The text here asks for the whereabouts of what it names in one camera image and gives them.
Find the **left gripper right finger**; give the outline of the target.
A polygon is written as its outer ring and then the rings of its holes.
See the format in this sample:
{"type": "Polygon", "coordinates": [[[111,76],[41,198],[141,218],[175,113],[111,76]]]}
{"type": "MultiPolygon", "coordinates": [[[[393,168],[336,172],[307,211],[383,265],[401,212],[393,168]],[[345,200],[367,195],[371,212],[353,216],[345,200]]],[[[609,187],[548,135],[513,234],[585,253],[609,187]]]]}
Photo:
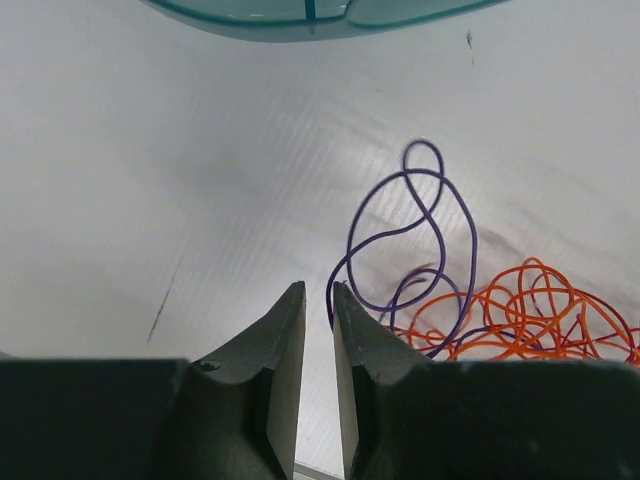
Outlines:
{"type": "Polygon", "coordinates": [[[378,324],[343,283],[333,285],[333,341],[347,479],[406,479],[408,384],[430,362],[378,324]]]}

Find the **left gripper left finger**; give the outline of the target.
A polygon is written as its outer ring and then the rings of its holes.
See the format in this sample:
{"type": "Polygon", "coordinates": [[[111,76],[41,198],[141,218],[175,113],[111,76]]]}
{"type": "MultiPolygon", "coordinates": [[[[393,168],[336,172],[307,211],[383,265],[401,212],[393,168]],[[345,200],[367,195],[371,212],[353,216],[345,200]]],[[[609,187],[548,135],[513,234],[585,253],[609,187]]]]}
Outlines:
{"type": "Polygon", "coordinates": [[[155,478],[293,478],[305,328],[297,281],[263,317],[192,362],[154,449],[155,478]]]}

